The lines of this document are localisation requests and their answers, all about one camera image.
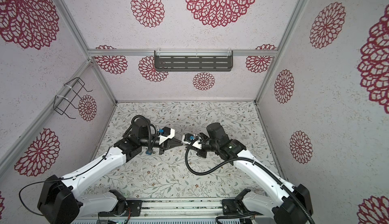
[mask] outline robotic arm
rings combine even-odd
[[[123,139],[116,142],[102,156],[61,178],[53,175],[46,180],[38,209],[51,224],[69,224],[77,217],[96,212],[123,215],[127,203],[125,197],[118,191],[110,190],[105,194],[95,195],[82,193],[102,176],[138,155],[142,146],[148,146],[148,150],[150,147],[159,148],[159,154],[163,154],[165,150],[183,144],[189,144],[186,165],[190,172],[205,175],[223,164],[231,163],[254,179],[268,195],[268,197],[258,195],[245,189],[233,202],[225,204],[228,209],[237,210],[238,214],[258,212],[273,218],[277,224],[304,224],[309,220],[306,216],[310,217],[313,214],[309,191],[303,185],[295,187],[275,175],[243,144],[236,139],[229,139],[219,123],[207,126],[209,137],[203,133],[185,134],[180,142],[174,138],[174,129],[164,127],[150,134],[150,126],[153,126],[150,121],[143,116],[134,118],[136,117],[140,119],[131,121],[132,124],[123,135]],[[195,172],[187,162],[187,154],[191,149],[197,151],[197,155],[202,158],[207,157],[207,152],[215,152],[225,162],[205,173]]]

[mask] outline black wire hook rack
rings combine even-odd
[[[74,81],[74,80],[76,80],[76,81],[74,82],[74,84],[73,84],[72,86],[69,85],[69,84],[70,84],[72,81]],[[81,88],[80,88],[78,91],[73,90],[73,87],[76,85],[76,83],[79,83],[79,84],[81,85]],[[64,86],[69,87],[70,90],[69,90],[65,95],[56,95],[56,96],[54,97],[54,103],[53,103],[52,107],[53,107],[53,109],[54,109],[57,113],[59,113],[60,115],[65,114],[65,115],[68,116],[68,118],[70,118],[70,119],[76,119],[76,118],[70,117],[65,111],[68,109],[68,107],[69,107],[70,105],[72,105],[75,109],[78,109],[78,107],[76,107],[75,105],[73,105],[73,100],[74,100],[76,97],[79,97],[80,100],[81,100],[81,97],[80,97],[79,93],[80,93],[80,91],[81,91],[82,89],[84,89],[86,92],[91,92],[92,90],[87,90],[87,89],[84,87],[84,86],[85,86],[85,82],[84,82],[80,77],[75,77],[74,79],[72,79],[72,80],[66,82],[66,83],[64,84]],[[66,95],[67,95],[70,91],[73,91],[73,92],[75,93],[75,95],[74,95],[74,97],[69,101],[68,98],[66,98]],[[56,105],[56,99],[57,99],[58,97],[61,98],[61,101],[62,101],[63,99],[65,99],[66,101],[69,102],[69,104],[66,106],[65,110],[62,110],[62,109],[60,109],[60,108],[58,107],[58,106],[60,105],[61,101],[58,103],[58,105]]]

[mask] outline wall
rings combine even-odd
[[[10,10],[0,25],[0,157],[86,60],[51,0],[2,5]]]
[[[74,100],[80,111],[70,106],[65,114],[54,112],[42,127],[37,139],[31,143],[27,151],[20,156],[13,169],[8,170],[0,181],[0,198],[4,198],[0,208],[1,223],[46,223],[44,217],[33,215],[20,203],[19,190],[33,182],[44,181],[55,174],[63,176],[85,165],[98,144],[99,135],[108,120],[112,103],[89,67],[81,76],[85,88],[80,91],[80,98]],[[67,97],[73,98],[70,92]],[[65,100],[59,105],[64,109]],[[32,185],[22,192],[25,204],[35,212],[43,184]]]
[[[260,100],[281,167],[310,190],[316,223],[389,221],[388,5],[309,0]]]
[[[65,2],[90,48],[276,49],[297,0]],[[271,61],[234,57],[231,72],[196,76],[156,72],[151,57],[96,60],[123,101],[253,100]]]

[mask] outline floral patterned floor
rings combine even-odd
[[[206,127],[220,122],[231,139],[237,139],[273,172],[278,173],[253,102],[193,103],[119,103],[108,126],[97,156],[119,140],[135,115],[144,115],[159,128],[176,130],[176,138],[185,133],[208,135]],[[235,197],[244,188],[265,194],[245,173],[228,164],[206,176],[191,174],[184,161],[185,146],[158,155],[143,151],[125,165],[90,186],[86,194],[117,189],[125,197]],[[222,160],[214,153],[199,158],[194,151],[189,162],[196,171],[205,171]]]

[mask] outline gray slotted shelf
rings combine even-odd
[[[124,224],[124,219],[113,219],[119,224]],[[240,224],[239,219],[221,220],[224,224]],[[106,224],[107,220],[101,220],[101,224]],[[72,224],[99,224],[98,220],[75,220]],[[193,219],[130,219],[127,224],[217,224],[215,218],[193,218]]]
[[[231,56],[159,56],[154,52],[156,71],[231,71],[233,52]]]

